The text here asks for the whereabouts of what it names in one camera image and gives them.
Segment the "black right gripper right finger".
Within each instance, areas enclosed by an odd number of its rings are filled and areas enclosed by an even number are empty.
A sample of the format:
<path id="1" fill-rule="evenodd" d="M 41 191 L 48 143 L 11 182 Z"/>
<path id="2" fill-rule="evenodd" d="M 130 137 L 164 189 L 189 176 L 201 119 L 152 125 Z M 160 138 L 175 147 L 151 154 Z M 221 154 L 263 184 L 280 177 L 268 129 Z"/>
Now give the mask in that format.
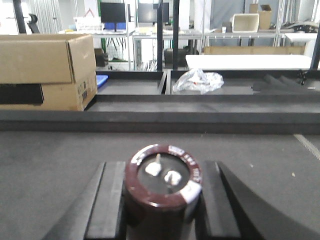
<path id="1" fill-rule="evenodd" d="M 202 166 L 196 215 L 198 240 L 318 240 L 320 234 L 285 215 L 251 190 L 225 164 Z"/>

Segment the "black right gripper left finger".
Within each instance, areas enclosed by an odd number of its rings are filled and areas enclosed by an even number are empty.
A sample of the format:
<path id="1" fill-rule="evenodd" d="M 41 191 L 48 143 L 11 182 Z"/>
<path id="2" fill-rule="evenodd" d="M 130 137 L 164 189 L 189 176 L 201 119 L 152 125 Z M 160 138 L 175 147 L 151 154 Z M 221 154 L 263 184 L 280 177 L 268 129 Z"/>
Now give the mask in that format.
<path id="1" fill-rule="evenodd" d="M 101 163 L 83 192 L 44 236 L 45 240 L 124 240 L 125 162 Z"/>

